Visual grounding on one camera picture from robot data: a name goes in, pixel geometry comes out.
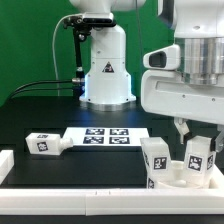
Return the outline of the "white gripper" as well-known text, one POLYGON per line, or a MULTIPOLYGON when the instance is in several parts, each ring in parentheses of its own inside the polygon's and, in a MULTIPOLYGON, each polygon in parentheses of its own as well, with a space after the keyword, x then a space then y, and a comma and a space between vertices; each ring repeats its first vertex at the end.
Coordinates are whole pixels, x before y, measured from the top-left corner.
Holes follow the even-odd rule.
MULTIPOLYGON (((175 117, 174 125, 180 134, 180 143, 190 133, 187 120, 224 124, 224 80, 218 84, 185 84, 175 71, 148 70, 141 81, 141 105, 146 112, 175 117)), ((224 149, 224 125, 218 125, 219 134, 211 139, 210 150, 224 149)))

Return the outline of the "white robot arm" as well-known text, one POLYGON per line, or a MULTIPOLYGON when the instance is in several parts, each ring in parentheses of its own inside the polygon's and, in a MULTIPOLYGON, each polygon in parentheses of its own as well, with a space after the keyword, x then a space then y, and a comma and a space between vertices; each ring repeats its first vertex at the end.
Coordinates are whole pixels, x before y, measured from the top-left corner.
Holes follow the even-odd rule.
MULTIPOLYGON (((125 67, 126 37, 115 11, 130 11, 146 0, 69 0, 76 36, 92 38, 91 67, 80 100, 105 107, 133 101, 125 67)), ((209 141, 224 149, 224 0, 158 0, 158 18, 174 31, 174 43, 147 53, 141 79, 141 106, 174 119, 181 140, 190 138, 189 120, 216 124, 209 141)))

